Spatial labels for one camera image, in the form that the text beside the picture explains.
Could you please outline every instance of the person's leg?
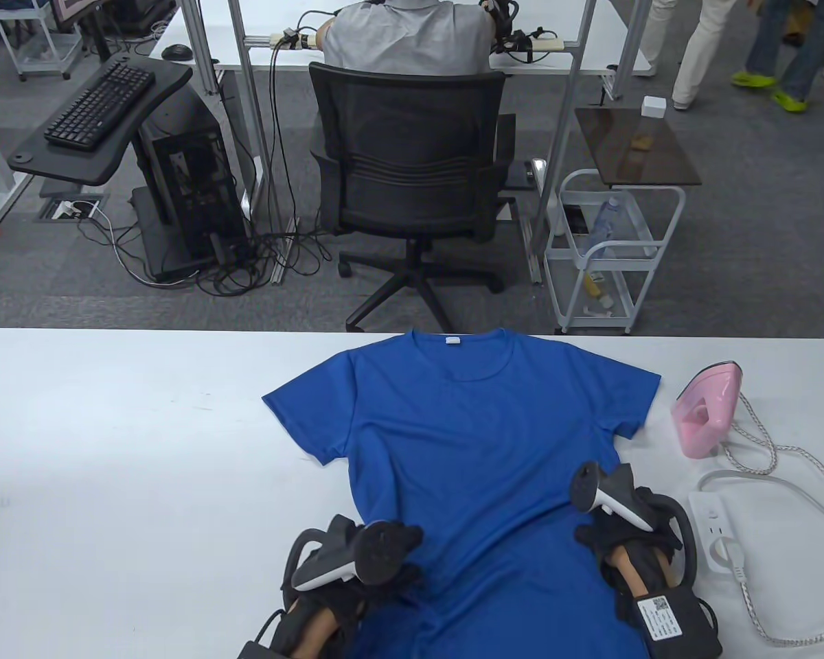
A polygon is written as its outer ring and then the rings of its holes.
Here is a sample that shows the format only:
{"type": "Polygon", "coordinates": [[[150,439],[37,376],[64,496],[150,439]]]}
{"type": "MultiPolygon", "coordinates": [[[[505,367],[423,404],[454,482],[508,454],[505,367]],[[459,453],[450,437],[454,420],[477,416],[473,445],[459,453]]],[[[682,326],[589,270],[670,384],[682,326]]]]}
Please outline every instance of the person's leg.
{"type": "Polygon", "coordinates": [[[824,66],[824,0],[814,9],[814,21],[805,41],[781,78],[781,90],[797,101],[804,101],[811,91],[818,70],[824,66]]]}
{"type": "Polygon", "coordinates": [[[678,0],[653,0],[650,6],[647,25],[644,26],[644,34],[641,35],[641,53],[652,66],[656,66],[656,60],[663,50],[669,22],[677,5],[678,0]]]}
{"type": "Polygon", "coordinates": [[[698,25],[687,42],[684,60],[672,92],[672,101],[678,110],[689,107],[696,97],[698,86],[702,84],[702,78],[714,59],[723,28],[734,5],[735,0],[702,0],[698,25]]]}
{"type": "Polygon", "coordinates": [[[790,12],[791,0],[766,0],[760,14],[760,29],[748,55],[748,62],[745,63],[745,72],[764,78],[775,76],[781,37],[785,34],[790,12]]]}

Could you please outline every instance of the computer tower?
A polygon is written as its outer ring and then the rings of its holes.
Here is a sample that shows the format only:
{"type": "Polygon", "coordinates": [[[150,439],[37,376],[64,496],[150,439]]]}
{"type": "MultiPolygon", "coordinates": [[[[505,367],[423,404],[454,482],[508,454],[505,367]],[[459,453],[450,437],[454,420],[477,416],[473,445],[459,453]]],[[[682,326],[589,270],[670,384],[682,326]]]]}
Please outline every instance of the computer tower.
{"type": "Polygon", "coordinates": [[[144,37],[149,34],[152,24],[166,18],[177,7],[176,0],[113,0],[104,6],[113,21],[108,21],[105,30],[118,27],[118,36],[144,37]]]}
{"type": "Polygon", "coordinates": [[[220,124],[189,86],[140,126],[159,219],[179,230],[190,260],[221,257],[246,242],[246,220],[229,169],[220,124]]]}

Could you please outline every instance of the neon green shoe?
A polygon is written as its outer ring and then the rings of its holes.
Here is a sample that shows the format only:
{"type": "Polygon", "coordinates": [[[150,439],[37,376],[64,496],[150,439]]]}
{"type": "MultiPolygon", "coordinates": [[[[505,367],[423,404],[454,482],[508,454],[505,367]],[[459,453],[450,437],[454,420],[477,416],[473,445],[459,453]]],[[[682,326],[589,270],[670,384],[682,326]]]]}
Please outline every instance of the neon green shoe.
{"type": "Polygon", "coordinates": [[[783,109],[786,110],[786,112],[789,113],[804,113],[805,108],[808,107],[808,103],[806,101],[798,101],[796,98],[788,96],[788,94],[785,94],[783,91],[776,91],[772,95],[772,100],[776,101],[776,103],[778,103],[781,107],[783,107],[783,109]]]}
{"type": "Polygon", "coordinates": [[[776,82],[778,81],[774,76],[759,76],[747,71],[739,71],[733,74],[732,77],[732,83],[736,87],[747,87],[751,90],[764,90],[767,87],[772,87],[776,82]]]}

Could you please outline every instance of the plastic bottle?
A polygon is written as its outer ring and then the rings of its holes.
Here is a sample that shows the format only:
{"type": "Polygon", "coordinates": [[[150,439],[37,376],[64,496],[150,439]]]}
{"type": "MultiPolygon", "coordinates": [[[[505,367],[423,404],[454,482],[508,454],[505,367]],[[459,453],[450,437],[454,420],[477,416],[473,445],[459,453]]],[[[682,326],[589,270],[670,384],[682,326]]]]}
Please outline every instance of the plastic bottle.
{"type": "MultiPolygon", "coordinates": [[[[619,197],[610,197],[609,200],[601,204],[598,216],[592,225],[592,230],[588,232],[588,244],[586,251],[591,250],[600,242],[608,241],[613,235],[613,228],[617,225],[620,214],[623,211],[623,204],[619,197]]],[[[591,258],[602,258],[604,249],[598,250],[591,258]]]]}

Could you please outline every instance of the white box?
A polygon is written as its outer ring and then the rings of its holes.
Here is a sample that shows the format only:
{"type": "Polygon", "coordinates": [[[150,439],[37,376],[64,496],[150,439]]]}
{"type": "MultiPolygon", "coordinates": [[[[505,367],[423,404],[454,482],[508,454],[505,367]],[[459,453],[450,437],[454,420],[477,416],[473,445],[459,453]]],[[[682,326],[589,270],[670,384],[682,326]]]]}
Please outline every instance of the white box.
{"type": "Polygon", "coordinates": [[[662,119],[665,116],[666,106],[667,103],[664,98],[658,96],[645,96],[644,102],[641,104],[641,116],[662,119]]]}

